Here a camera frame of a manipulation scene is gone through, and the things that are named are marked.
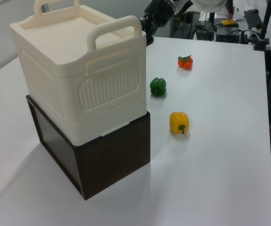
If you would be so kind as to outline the Franka gripper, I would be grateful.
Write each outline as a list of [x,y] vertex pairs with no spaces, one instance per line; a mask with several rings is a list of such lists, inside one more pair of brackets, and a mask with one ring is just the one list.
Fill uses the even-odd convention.
[[142,31],[146,33],[147,45],[154,42],[154,28],[164,27],[174,15],[174,10],[166,0],[152,0],[144,10],[144,17],[139,17]]

